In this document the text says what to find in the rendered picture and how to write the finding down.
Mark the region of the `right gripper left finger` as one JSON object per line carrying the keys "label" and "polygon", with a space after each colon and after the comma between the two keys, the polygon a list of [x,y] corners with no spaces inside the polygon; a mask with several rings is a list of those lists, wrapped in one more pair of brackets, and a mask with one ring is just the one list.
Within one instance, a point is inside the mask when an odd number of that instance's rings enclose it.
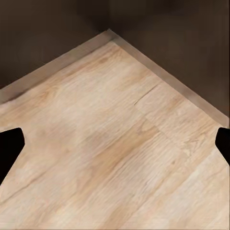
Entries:
{"label": "right gripper left finger", "polygon": [[22,129],[0,133],[0,185],[25,145]]}

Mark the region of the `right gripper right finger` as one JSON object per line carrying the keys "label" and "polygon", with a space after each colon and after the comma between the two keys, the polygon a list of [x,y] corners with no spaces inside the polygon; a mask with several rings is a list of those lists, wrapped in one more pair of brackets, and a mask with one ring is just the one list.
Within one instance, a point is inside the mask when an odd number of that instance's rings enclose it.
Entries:
{"label": "right gripper right finger", "polygon": [[230,129],[223,127],[219,128],[215,139],[215,145],[230,165]]}

